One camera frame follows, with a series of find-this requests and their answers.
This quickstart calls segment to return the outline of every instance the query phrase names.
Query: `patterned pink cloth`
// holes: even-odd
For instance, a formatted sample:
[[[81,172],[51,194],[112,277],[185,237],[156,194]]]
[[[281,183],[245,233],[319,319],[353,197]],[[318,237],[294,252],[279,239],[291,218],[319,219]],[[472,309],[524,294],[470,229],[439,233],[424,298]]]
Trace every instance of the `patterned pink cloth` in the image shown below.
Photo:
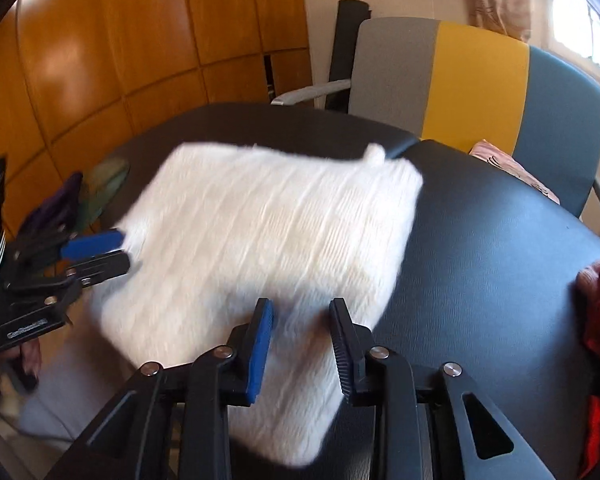
[[[536,177],[529,173],[525,168],[520,166],[510,155],[499,150],[490,142],[481,140],[476,142],[475,146],[471,148],[469,155],[473,155],[475,158],[479,158],[484,162],[488,162],[496,168],[506,171],[512,174],[516,178],[519,178],[522,182],[529,184],[531,187],[535,187],[545,197],[550,198],[555,203],[559,204],[560,199],[551,191],[547,186],[540,182]]]

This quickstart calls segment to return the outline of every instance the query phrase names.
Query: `bolt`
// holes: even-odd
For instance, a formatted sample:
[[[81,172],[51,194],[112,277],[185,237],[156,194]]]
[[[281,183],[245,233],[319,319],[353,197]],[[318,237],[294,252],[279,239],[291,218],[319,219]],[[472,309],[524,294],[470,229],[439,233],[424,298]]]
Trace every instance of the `bolt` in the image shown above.
[[[389,351],[384,346],[374,346],[369,350],[369,355],[375,359],[387,359]]]
[[[220,345],[214,348],[214,356],[218,359],[228,359],[234,354],[234,349],[227,345]]]
[[[444,363],[442,371],[450,377],[458,377],[462,373],[462,367],[458,363]]]
[[[140,367],[140,373],[142,375],[146,375],[147,377],[151,377],[152,375],[157,374],[160,371],[160,368],[162,368],[160,363],[149,361]]]

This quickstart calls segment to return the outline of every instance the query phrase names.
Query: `chair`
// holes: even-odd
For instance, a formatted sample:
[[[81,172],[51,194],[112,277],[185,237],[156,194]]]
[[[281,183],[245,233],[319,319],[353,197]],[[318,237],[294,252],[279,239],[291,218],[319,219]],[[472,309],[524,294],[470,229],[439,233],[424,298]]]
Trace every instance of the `chair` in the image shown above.
[[[350,88],[349,114],[467,152],[486,139],[579,216],[600,200],[600,85],[552,54],[427,18],[364,21],[351,79],[287,92],[292,105]]]

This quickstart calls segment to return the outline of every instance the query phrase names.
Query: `ribbed knit fabric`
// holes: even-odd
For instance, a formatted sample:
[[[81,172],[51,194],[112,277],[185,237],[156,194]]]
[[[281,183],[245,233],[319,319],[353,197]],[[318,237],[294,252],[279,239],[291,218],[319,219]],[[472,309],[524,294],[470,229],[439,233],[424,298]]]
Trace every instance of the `ribbed knit fabric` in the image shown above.
[[[262,392],[231,434],[290,466],[310,463],[342,394],[325,312],[345,298],[373,328],[394,289],[422,178],[370,145],[363,160],[184,144],[120,222],[128,275],[91,312],[134,365],[193,361],[247,322],[259,297],[275,326]]]

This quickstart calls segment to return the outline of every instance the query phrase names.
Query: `black table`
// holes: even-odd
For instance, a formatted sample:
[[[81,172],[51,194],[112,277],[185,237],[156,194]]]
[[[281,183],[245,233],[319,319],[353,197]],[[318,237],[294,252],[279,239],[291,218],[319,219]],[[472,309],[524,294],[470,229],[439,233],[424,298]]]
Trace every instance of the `black table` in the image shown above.
[[[600,258],[595,234],[535,189],[442,144],[333,112],[239,104],[187,112],[116,150],[131,171],[104,225],[128,210],[175,146],[200,140],[331,158],[359,158],[376,142],[411,160],[424,187],[376,341],[416,364],[460,363],[558,480],[576,478],[592,367],[578,341],[573,280]],[[365,478],[372,419],[371,410],[342,406],[328,450],[304,470],[234,446],[234,476]]]

